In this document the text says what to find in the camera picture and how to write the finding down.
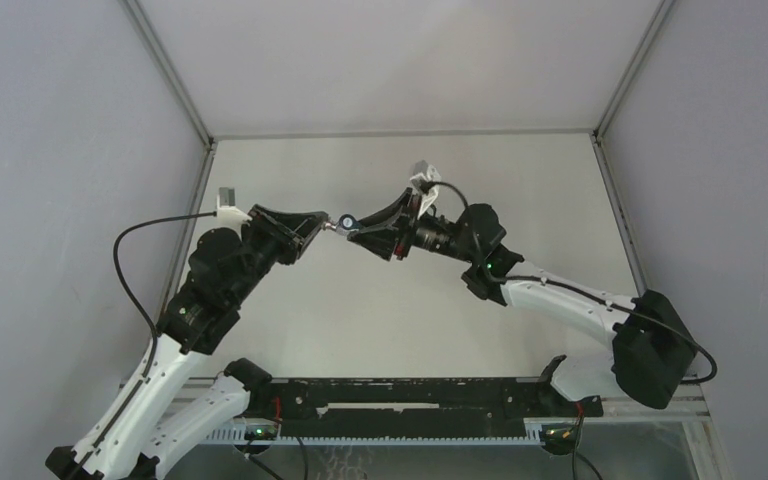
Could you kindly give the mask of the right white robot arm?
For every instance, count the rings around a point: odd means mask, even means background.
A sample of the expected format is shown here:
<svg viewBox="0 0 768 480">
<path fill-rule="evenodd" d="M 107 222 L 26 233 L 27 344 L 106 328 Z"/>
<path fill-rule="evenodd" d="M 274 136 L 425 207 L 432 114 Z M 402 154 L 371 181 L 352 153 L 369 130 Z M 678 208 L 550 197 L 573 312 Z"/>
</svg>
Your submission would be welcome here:
<svg viewBox="0 0 768 480">
<path fill-rule="evenodd" d="M 577 401 L 622 393 L 663 410 L 701 348 L 665 295 L 638 297 L 589 288 L 528 262 L 503 244 L 507 232 L 492 206 L 465 204 L 456 220 L 437 214 L 430 190 L 406 189 L 386 208 L 357 219 L 341 216 L 347 240 L 389 261 L 421 249 L 468 263 L 461 279 L 477 298 L 540 312 L 596 342 L 600 353 L 555 357 L 538 402 L 552 416 Z"/>
</svg>

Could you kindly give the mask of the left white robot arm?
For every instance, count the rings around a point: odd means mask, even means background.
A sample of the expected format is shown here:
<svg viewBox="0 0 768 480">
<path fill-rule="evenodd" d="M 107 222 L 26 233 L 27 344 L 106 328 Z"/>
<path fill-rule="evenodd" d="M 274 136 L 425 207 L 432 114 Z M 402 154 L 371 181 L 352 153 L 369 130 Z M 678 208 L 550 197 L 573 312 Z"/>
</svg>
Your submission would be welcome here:
<svg viewBox="0 0 768 480">
<path fill-rule="evenodd" d="M 198 238 L 183 283 L 149 324 L 150 343 L 136 370 L 83 438 L 46 458 L 56 478 L 162 479 L 222 423 L 270 409 L 271 375 L 242 358 L 222 369 L 206 394 L 163 417 L 239 321 L 242 303 L 275 265 L 300 259 L 328 216 L 260 205 L 246 213 L 230 207 L 212 214 L 221 224 Z"/>
</svg>

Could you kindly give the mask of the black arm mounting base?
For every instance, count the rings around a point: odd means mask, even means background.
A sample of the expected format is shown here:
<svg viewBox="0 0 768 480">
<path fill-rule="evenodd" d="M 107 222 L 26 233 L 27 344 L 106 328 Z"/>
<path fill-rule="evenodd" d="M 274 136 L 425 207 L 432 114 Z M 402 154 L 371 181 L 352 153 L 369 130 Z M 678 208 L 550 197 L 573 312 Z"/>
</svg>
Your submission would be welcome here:
<svg viewBox="0 0 768 480">
<path fill-rule="evenodd" d="M 246 419 L 311 440 L 513 439 L 539 419 L 600 418 L 599 397 L 570 401 L 547 377 L 276 378 L 261 386 Z"/>
</svg>

